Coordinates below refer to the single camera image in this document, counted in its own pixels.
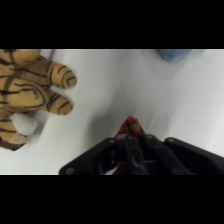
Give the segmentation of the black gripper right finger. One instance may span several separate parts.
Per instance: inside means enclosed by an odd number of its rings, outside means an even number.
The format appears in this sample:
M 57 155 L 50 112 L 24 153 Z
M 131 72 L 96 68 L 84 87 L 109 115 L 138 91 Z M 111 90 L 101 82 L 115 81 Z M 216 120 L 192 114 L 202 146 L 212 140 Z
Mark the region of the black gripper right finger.
M 224 175 L 224 157 L 176 138 L 160 141 L 145 135 L 144 144 L 154 156 L 152 161 L 171 175 Z

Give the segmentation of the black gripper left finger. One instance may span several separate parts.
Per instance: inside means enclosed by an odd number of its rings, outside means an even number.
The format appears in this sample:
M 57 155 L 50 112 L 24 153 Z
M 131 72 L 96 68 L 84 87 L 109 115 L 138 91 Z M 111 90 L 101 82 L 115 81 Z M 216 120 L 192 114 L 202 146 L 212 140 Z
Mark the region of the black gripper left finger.
M 136 138 L 124 134 L 115 140 L 106 138 L 62 166 L 59 175 L 148 175 Z

